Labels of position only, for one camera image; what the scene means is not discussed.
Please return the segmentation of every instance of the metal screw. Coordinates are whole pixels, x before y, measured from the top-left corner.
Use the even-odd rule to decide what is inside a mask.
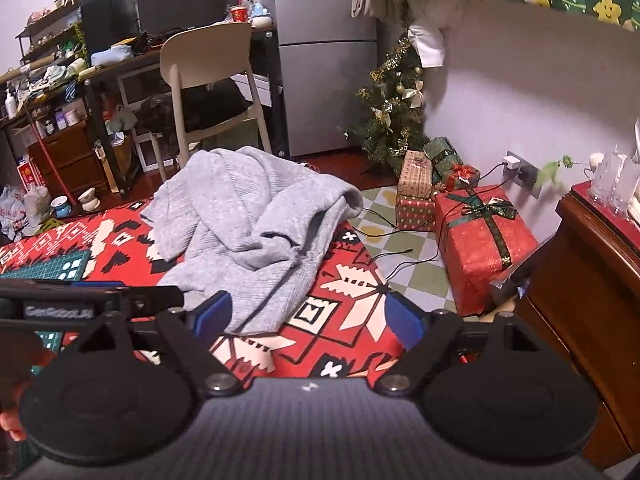
[[[405,375],[394,374],[383,376],[380,379],[380,384],[390,392],[401,392],[411,385],[411,381],[409,380],[409,377]]]
[[[226,392],[236,386],[236,378],[231,374],[213,374],[204,383],[212,392]]]

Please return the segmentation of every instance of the wooden cabinet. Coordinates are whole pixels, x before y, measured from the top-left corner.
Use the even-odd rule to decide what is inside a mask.
[[[68,126],[44,139],[49,156],[68,190],[78,196],[95,187],[99,196],[110,192],[100,161],[86,134],[85,123]],[[52,197],[64,194],[39,142],[29,146],[29,156],[36,163]]]
[[[516,313],[597,389],[584,457],[606,468],[640,452],[640,247],[585,190],[558,204],[562,223]]]

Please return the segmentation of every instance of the storage box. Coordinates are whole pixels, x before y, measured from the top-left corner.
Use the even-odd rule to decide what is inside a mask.
[[[436,137],[430,140],[424,147],[424,153],[431,160],[433,171],[439,178],[438,182],[443,180],[444,173],[451,170],[454,164],[464,164],[447,137]]]
[[[398,194],[417,198],[429,198],[431,193],[431,161],[423,152],[409,150],[404,156]]]
[[[396,228],[413,231],[435,231],[435,209],[433,200],[415,196],[396,195]]]
[[[475,187],[479,180],[480,171],[468,164],[455,163],[449,171],[445,171],[442,175],[442,181],[447,191]]]
[[[458,314],[480,314],[490,300],[491,280],[538,243],[500,188],[440,193],[435,215]]]
[[[26,191],[30,190],[33,186],[46,186],[40,170],[32,160],[26,160],[18,164],[17,170]]]

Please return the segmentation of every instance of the white chair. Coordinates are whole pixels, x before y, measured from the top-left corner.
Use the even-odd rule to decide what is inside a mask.
[[[257,120],[264,150],[271,153],[267,125],[264,122],[254,73],[249,63],[251,32],[249,23],[217,23],[176,34],[162,46],[160,72],[164,81],[171,87],[175,130],[180,148],[178,164],[181,168],[184,168],[189,160],[190,143],[217,135],[251,118]],[[180,90],[215,83],[239,73],[246,74],[251,97],[254,100],[248,110],[206,130],[185,132]],[[158,141],[154,136],[152,136],[152,143],[161,167],[162,158],[159,156],[159,147],[156,151]],[[162,180],[165,181],[166,177],[163,173],[164,171],[161,171]]]

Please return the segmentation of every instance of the christmas tablecloth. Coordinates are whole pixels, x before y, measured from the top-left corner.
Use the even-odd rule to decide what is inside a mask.
[[[158,255],[154,233],[140,219],[148,202],[100,212],[5,246],[0,273],[90,250],[84,280],[155,285],[178,261]],[[223,336],[210,351],[245,383],[256,376],[375,380],[402,351],[386,325],[381,284],[376,264],[345,222],[335,232],[311,291],[278,334]],[[73,337],[67,334],[64,344]]]

